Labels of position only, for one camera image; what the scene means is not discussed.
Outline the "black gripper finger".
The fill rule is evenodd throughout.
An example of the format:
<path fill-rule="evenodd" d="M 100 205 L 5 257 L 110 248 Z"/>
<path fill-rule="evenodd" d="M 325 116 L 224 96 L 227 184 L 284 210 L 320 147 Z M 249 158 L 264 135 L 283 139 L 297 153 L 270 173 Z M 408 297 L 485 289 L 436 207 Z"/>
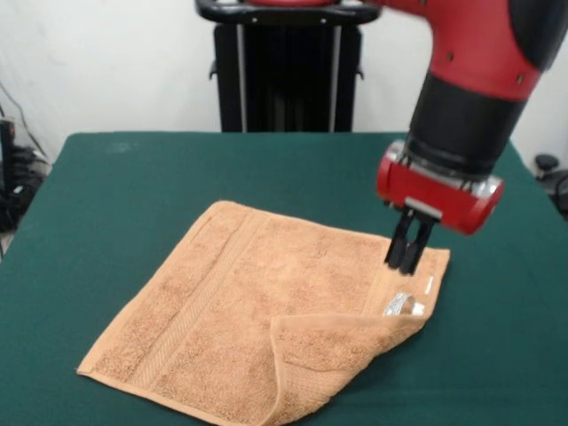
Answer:
<path fill-rule="evenodd" d="M 413 213 L 411 211 L 403 211 L 400 216 L 400 220 L 395 228 L 394 234 L 392 236 L 389 249 L 387 251 L 384 262 L 391 269 L 398 269 L 402 263 L 404 255 L 406 253 L 407 233 L 410 225 L 413 222 Z"/>
<path fill-rule="evenodd" d="M 401 264 L 398 268 L 401 274 L 414 275 L 422 258 L 423 251 L 427 247 L 432 230 L 436 224 L 432 219 L 421 219 L 418 232 L 414 240 L 408 245 Z"/>

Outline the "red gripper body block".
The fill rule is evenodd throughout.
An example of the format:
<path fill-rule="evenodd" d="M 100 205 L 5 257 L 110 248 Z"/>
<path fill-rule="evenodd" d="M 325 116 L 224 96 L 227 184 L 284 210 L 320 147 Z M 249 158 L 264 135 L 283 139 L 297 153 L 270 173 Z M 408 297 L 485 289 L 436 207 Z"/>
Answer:
<path fill-rule="evenodd" d="M 490 176 L 468 182 L 439 175 L 419 162 L 404 163 L 404 148 L 402 141 L 394 141 L 381 159 L 377 173 L 381 198 L 437 219 L 458 233 L 476 233 L 500 202 L 504 181 Z"/>

